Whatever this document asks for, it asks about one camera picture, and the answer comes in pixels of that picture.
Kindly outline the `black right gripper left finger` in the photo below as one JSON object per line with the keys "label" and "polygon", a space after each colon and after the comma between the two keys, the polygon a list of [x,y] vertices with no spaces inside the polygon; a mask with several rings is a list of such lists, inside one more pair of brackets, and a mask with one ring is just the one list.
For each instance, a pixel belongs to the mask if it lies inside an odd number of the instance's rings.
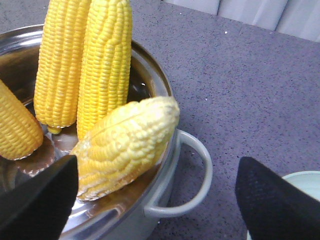
{"label": "black right gripper left finger", "polygon": [[66,155],[0,197],[2,240],[57,240],[78,192],[78,167]]}

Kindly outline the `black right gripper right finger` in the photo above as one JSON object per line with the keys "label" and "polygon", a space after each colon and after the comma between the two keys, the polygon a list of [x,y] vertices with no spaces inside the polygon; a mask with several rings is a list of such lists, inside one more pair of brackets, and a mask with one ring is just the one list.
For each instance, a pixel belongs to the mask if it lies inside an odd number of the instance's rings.
{"label": "black right gripper right finger", "polygon": [[252,157],[239,160],[235,195],[253,240],[318,240],[320,202]]}

